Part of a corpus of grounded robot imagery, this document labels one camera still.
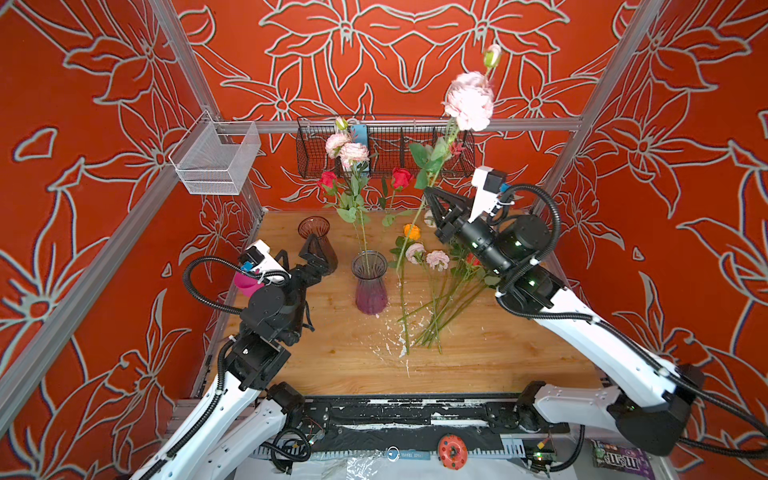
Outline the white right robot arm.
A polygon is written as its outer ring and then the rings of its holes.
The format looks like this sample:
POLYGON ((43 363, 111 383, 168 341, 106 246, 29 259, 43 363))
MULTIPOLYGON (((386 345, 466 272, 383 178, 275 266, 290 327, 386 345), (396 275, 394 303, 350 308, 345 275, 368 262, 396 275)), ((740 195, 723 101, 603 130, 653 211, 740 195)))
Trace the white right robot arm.
POLYGON ((611 381, 603 389, 565 389, 538 381, 525 391, 526 415, 549 423, 574 423, 620 434, 655 456, 688 446, 722 456, 764 460, 766 447, 721 447, 685 437, 694 403, 713 405, 752 425, 767 426, 747 410, 703 391, 701 372, 650 352, 591 310, 561 279, 542 266, 562 231, 555 200, 542 188, 518 184, 474 199, 428 187, 424 197, 437 238, 468 250, 498 277, 494 298, 513 316, 555 333, 611 381))

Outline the red rose stem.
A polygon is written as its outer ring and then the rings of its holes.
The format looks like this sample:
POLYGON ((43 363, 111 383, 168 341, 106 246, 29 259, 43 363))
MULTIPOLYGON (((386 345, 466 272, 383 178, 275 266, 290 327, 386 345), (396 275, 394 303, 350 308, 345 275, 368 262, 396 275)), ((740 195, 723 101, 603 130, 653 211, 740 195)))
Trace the red rose stem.
POLYGON ((408 187, 414 180, 414 175, 406 168, 396 167, 392 170, 389 182, 382 183, 382 198, 379 201, 381 209, 385 212, 382 225, 389 227, 394 223, 396 215, 393 213, 394 202, 397 195, 408 187))
POLYGON ((319 186, 332 200, 333 207, 343 221, 350 224, 358 222, 362 210, 359 185, 355 179, 344 180, 335 173, 326 171, 321 174, 319 186))

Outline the pink peony stem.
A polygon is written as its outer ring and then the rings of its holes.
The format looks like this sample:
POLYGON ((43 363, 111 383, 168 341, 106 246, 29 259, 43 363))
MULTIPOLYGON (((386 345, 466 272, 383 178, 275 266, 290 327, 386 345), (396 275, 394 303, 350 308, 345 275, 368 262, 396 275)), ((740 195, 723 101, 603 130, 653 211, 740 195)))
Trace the pink peony stem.
POLYGON ((447 116, 444 134, 433 145, 409 145, 419 168, 411 183, 416 189, 437 184, 445 166, 462 151, 462 133, 480 132, 490 125, 495 100, 491 77, 501 58, 501 47, 493 44, 483 52, 483 70, 461 73, 452 80, 442 101, 447 116))
POLYGON ((349 131, 351 123, 340 116, 334 118, 333 133, 326 139, 324 150, 327 158, 333 162, 331 172, 344 180, 355 179, 359 185, 362 213, 358 222, 351 224, 356 231, 361 252, 369 250, 367 223, 369 209, 364 199, 364 189, 369 183, 370 152, 363 145, 354 143, 349 131))

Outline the purple ribbed glass vase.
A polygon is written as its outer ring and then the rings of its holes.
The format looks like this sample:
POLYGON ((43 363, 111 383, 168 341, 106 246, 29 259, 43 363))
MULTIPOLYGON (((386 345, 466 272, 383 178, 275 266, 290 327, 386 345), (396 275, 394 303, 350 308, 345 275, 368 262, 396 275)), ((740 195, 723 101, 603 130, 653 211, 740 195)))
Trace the purple ribbed glass vase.
POLYGON ((351 269, 357 280, 355 304, 358 310, 366 315, 380 314, 388 305, 384 281, 387 259, 380 252, 367 250, 355 257, 351 269))

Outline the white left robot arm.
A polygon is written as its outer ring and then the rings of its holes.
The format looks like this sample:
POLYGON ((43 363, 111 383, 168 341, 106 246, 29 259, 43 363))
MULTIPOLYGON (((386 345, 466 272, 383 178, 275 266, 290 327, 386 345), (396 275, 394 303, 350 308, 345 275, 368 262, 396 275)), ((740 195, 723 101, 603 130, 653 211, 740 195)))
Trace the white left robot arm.
POLYGON ((304 330, 314 328, 307 302, 309 287, 329 272, 315 234, 300 251, 302 263, 290 266, 284 251, 271 255, 261 240, 232 263, 202 256, 189 263, 182 280, 200 303, 240 320, 239 333, 221 347, 213 385, 160 450, 135 473, 136 479, 224 479, 251 453, 267 449, 273 460, 310 459, 306 435, 291 426, 304 398, 285 382, 274 381, 304 330), (258 284, 244 308, 207 298, 194 285, 194 270, 218 263, 258 284))

